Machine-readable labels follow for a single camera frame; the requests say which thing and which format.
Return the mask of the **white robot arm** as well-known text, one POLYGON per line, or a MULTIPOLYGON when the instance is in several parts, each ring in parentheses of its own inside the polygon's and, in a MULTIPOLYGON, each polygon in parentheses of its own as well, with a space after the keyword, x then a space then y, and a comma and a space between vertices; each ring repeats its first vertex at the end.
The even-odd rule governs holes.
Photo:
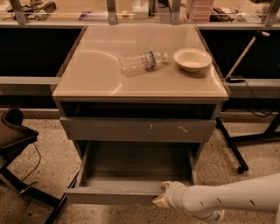
POLYGON ((225 210, 255 210, 280 214, 280 174, 217 186, 186 186, 165 181, 153 203, 190 214, 207 224, 219 224, 225 210))

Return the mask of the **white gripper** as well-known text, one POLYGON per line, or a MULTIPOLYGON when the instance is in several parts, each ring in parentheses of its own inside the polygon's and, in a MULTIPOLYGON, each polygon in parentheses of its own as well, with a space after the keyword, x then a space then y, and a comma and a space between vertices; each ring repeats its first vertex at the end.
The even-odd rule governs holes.
POLYGON ((165 181, 161 184, 160 188, 164 190, 163 195, 159 195, 152 201, 155 206, 187 211, 187 194, 191 191, 190 186, 178 181, 165 181))

